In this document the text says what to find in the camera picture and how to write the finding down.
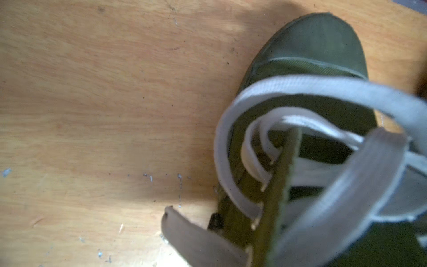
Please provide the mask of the green shoe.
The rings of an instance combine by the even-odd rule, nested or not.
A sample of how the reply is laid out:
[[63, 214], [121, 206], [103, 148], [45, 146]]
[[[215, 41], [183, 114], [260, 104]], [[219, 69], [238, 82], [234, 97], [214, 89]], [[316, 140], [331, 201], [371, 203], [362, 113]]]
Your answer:
[[192, 267], [424, 267], [427, 104], [368, 80], [353, 28], [295, 19], [266, 43], [215, 133], [207, 228], [167, 207]]

